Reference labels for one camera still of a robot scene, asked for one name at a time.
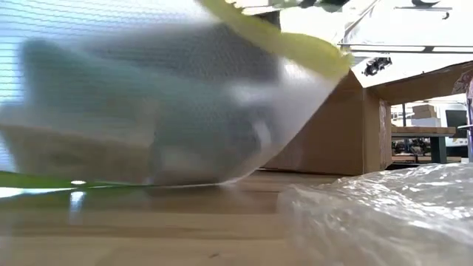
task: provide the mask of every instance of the plastic bag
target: plastic bag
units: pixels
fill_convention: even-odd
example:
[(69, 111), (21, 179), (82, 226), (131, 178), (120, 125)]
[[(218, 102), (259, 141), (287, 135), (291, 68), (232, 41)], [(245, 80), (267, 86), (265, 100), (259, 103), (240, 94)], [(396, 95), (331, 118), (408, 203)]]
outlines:
[(26, 174), (157, 185), (244, 177), (349, 69), (331, 44), (281, 34), (223, 0), (11, 0), (0, 18), (0, 131)]
[(293, 185), (279, 210), (313, 265), (471, 265), (473, 164)]

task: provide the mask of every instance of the table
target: table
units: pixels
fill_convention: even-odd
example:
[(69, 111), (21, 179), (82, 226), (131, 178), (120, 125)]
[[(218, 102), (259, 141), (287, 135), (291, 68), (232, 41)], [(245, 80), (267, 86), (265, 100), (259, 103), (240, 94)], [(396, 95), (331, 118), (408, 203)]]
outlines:
[(455, 127), (393, 126), (391, 128), (391, 135), (392, 138), (428, 137), (432, 149), (432, 162), (447, 163), (445, 137), (452, 137), (456, 131)]
[(2, 198), (0, 265), (310, 265), (286, 240), (277, 196), (334, 180), (259, 171), (224, 188)]

